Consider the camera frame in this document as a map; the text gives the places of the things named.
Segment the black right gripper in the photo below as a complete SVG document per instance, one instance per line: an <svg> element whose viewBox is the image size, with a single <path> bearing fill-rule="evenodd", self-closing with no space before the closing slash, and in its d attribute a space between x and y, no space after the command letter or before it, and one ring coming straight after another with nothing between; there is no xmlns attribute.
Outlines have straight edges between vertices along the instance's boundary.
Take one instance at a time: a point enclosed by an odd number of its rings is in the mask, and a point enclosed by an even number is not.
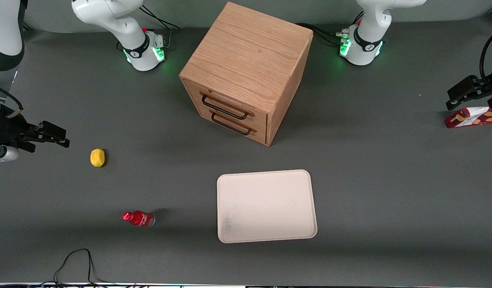
<svg viewBox="0 0 492 288"><path fill-rule="evenodd" d="M66 137L66 130L47 121L37 126L29 124L21 112L23 108L11 109L0 104L0 145L19 147L34 153L36 145L32 142L49 142L69 148L70 141Z"/></svg>

